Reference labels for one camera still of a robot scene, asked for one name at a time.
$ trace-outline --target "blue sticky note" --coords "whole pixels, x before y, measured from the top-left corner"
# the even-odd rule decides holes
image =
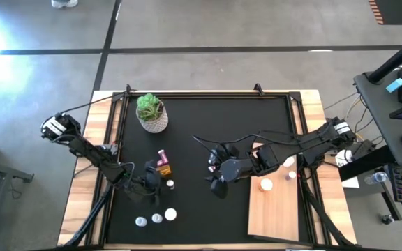
[[[387,86],[385,89],[392,93],[393,91],[397,90],[400,86],[402,86],[402,79],[397,79],[393,81],[389,86]]]

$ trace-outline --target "concrete floor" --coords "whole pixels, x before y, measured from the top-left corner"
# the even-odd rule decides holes
[[[0,50],[102,48],[114,0],[0,0]],[[377,25],[366,0],[125,0],[112,47],[398,45],[402,26]],[[393,51],[110,55],[100,86],[134,89],[319,89],[324,107],[355,91],[352,78]],[[91,98],[100,55],[0,56],[0,163],[35,173],[0,215],[0,250],[57,243],[75,158],[40,138],[40,124]],[[344,116],[352,99],[326,110]],[[348,119],[362,114],[357,107]],[[87,109],[72,115],[82,124]],[[366,116],[363,125],[370,120]],[[380,133],[372,123],[362,137]],[[348,199],[358,243],[402,250],[402,222],[381,225],[381,195]]]

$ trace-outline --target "potted plant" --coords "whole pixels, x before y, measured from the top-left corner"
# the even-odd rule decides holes
[[[147,132],[162,132],[168,125],[164,104],[151,93],[137,99],[136,116]]]

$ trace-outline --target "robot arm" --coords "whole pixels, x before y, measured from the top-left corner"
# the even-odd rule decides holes
[[[211,191],[218,197],[227,195],[227,183],[249,176],[264,176],[278,170],[287,158],[302,154],[304,166],[323,160],[326,152],[350,146],[356,136],[344,120],[330,119],[317,130],[297,135],[288,142],[276,142],[261,135],[266,144],[252,149],[246,158],[239,159],[238,150],[230,144],[219,144],[210,155]]]
[[[131,199],[139,200],[148,195],[155,195],[157,199],[161,175],[151,162],[147,163],[145,175],[134,175],[133,168],[126,169],[130,163],[118,163],[111,149],[94,146],[82,136],[80,130],[80,124],[71,115],[56,114],[41,125],[41,137],[65,145],[73,155],[88,159],[115,188],[123,188]]]

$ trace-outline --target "white cup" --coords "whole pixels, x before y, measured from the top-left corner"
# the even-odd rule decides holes
[[[294,158],[293,157],[289,157],[285,160],[285,162],[282,164],[284,167],[288,168],[291,167],[292,164],[294,164]]]
[[[145,219],[144,217],[137,217],[135,222],[138,227],[147,226],[147,219]]]
[[[176,210],[174,210],[173,208],[169,208],[165,211],[165,219],[172,221],[174,219],[176,219]]]
[[[264,178],[261,180],[259,188],[262,192],[266,192],[272,190],[272,186],[272,181],[268,178]]]
[[[161,223],[162,222],[162,216],[159,213],[155,213],[151,217],[151,220],[153,220],[154,223]]]
[[[296,176],[297,176],[297,175],[296,175],[296,172],[291,171],[291,172],[289,172],[288,175],[286,176],[286,180],[289,181],[289,180],[291,180],[291,179],[294,179]]]
[[[168,180],[167,181],[167,187],[169,187],[169,189],[173,189],[174,188],[174,181]]]

